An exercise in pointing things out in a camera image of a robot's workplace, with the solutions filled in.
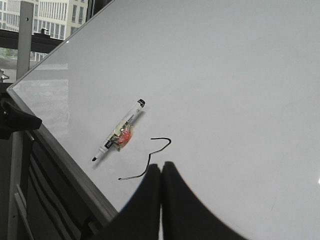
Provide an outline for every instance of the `black clip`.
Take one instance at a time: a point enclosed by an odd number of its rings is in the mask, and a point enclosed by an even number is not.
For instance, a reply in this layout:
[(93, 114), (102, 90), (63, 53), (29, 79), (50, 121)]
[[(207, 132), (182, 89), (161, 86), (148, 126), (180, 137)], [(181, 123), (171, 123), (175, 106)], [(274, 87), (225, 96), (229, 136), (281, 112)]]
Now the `black clip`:
[(39, 129), (42, 120), (21, 111), (8, 99), (0, 99), (0, 139), (8, 140), (11, 133), (23, 130)]

